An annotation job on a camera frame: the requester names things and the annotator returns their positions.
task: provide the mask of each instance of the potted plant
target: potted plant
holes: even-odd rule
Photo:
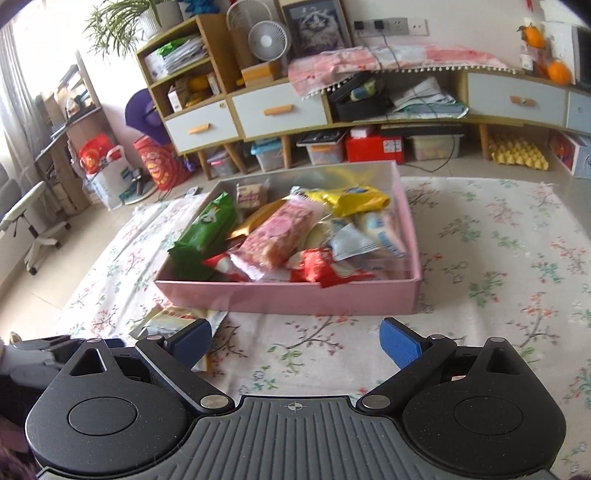
[[[93,7],[85,33],[96,54],[125,57],[140,40],[181,23],[183,14],[176,0],[105,0]]]

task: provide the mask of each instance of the framed cat picture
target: framed cat picture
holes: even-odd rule
[[[277,0],[299,57],[353,46],[340,0]]]

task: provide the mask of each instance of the blue gripper pad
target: blue gripper pad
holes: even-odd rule
[[[421,344],[387,320],[379,325],[379,344],[382,350],[402,370],[421,355]]]
[[[169,337],[164,348],[183,365],[192,368],[212,344],[212,327],[205,319],[195,320]]]

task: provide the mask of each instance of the green snack package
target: green snack package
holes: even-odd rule
[[[168,250],[179,280],[207,281],[212,277],[215,270],[203,265],[202,261],[226,249],[226,236],[237,219],[232,199],[225,192],[203,209]]]

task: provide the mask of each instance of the yellow snack package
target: yellow snack package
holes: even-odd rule
[[[382,210],[390,203],[388,195],[372,187],[309,190],[305,194],[311,200],[329,204],[335,217],[346,217],[355,213]]]
[[[261,226],[273,213],[275,213],[279,208],[287,201],[287,199],[277,200],[276,202],[267,203],[259,208],[255,213],[253,213],[250,217],[244,220],[240,225],[238,225],[234,230],[232,230],[226,240],[231,240],[233,238],[238,238],[239,236],[248,236],[252,233],[256,228]]]

